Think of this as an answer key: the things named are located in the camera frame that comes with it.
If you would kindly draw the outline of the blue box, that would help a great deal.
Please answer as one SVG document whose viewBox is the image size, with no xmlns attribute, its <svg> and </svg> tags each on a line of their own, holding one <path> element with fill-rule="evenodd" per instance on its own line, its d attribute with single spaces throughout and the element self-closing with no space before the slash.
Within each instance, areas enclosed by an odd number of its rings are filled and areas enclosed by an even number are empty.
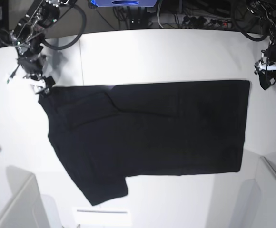
<svg viewBox="0 0 276 228">
<path fill-rule="evenodd" d="M 98 7 L 140 6 L 153 7 L 157 0 L 92 0 Z"/>
</svg>

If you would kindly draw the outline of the black monitor stand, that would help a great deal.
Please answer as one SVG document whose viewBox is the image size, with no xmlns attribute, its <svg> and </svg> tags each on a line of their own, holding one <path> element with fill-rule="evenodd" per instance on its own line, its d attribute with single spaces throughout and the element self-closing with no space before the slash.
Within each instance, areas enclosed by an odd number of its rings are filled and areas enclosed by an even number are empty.
<svg viewBox="0 0 276 228">
<path fill-rule="evenodd" d="M 9 37 L 9 1 L 0 0 L 0 40 L 7 45 Z"/>
</svg>

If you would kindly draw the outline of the black T-shirt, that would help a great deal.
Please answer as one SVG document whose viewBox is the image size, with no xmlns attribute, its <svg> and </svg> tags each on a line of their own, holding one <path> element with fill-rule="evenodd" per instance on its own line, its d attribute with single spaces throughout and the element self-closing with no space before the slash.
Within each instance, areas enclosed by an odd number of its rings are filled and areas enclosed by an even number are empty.
<svg viewBox="0 0 276 228">
<path fill-rule="evenodd" d="M 127 177 L 239 172 L 250 82 L 53 87 L 39 97 L 48 138 L 93 206 L 127 196 Z"/>
</svg>

